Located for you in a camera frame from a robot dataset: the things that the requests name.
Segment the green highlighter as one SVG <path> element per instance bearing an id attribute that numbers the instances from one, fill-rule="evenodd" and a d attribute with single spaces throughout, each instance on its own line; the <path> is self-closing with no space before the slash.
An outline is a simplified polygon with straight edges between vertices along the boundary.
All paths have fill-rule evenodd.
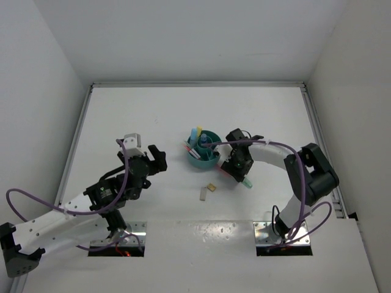
<path id="1" fill-rule="evenodd" d="M 242 181 L 241 184 L 244 185 L 248 189 L 251 189 L 253 187 L 251 181 L 249 181 L 247 178 L 244 178 L 244 180 Z"/>

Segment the pink highlighter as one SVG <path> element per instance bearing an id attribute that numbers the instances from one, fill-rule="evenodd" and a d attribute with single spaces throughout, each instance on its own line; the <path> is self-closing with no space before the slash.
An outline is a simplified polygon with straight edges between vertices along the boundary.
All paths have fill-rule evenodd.
<path id="1" fill-rule="evenodd" d="M 216 165 L 215 167 L 216 167 L 216 169 L 217 169 L 221 174 L 223 174 L 224 176 L 226 176 L 226 177 L 229 177 L 229 176 L 230 176 L 226 171 L 224 171 L 223 169 L 221 169 L 220 166 Z"/>

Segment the red slim pen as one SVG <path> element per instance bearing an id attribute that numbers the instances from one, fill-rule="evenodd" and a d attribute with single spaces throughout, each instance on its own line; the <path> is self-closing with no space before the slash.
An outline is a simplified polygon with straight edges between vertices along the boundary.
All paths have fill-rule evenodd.
<path id="1" fill-rule="evenodd" d="M 194 157 L 197 160 L 201 160 L 200 154 L 194 148 L 191 148 L 190 144 L 187 141 L 184 141 L 184 146 L 187 149 L 188 153 L 191 154 L 192 157 Z"/>

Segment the blue highlighter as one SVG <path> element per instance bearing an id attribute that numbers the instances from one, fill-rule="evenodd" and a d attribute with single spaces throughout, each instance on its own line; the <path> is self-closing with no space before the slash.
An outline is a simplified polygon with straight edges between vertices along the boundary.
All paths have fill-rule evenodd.
<path id="1" fill-rule="evenodd" d="M 189 144 L 191 148 L 196 144 L 197 138 L 198 138 L 198 130 L 197 128 L 192 128 L 190 138 L 189 138 Z"/>

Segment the clear spray bottle blue cap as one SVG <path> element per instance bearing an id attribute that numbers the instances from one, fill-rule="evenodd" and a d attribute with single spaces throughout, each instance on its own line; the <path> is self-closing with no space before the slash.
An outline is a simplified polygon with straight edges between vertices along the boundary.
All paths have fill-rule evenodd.
<path id="1" fill-rule="evenodd" d="M 204 145 L 208 143 L 208 136 L 205 133 L 201 133 L 200 135 L 200 144 Z"/>

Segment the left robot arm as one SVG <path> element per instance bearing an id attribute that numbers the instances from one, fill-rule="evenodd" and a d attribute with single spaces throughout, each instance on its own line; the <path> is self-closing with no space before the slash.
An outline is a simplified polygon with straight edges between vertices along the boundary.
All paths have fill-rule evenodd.
<path id="1" fill-rule="evenodd" d="M 130 237 L 120 208 L 148 189 L 148 177 L 167 170 L 166 153 L 155 145 L 148 153 L 120 141 L 122 165 L 105 173 L 97 183 L 52 211 L 21 224 L 1 225 L 1 250 L 7 276 L 20 277 L 37 268 L 42 256 L 77 247 L 94 239 L 112 244 Z"/>

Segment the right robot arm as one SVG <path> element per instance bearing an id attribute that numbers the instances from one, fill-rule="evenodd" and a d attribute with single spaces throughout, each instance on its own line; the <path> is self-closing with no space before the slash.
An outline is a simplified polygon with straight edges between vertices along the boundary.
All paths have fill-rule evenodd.
<path id="1" fill-rule="evenodd" d="M 262 136 L 247 137 L 239 128 L 229 132 L 225 139 L 231 150 L 221 169 L 235 181 L 244 183 L 255 162 L 287 172 L 293 196 L 272 220 L 273 233 L 281 239 L 294 238 L 314 205 L 339 185 L 336 172 L 315 143 L 295 150 L 284 143 L 266 141 Z"/>

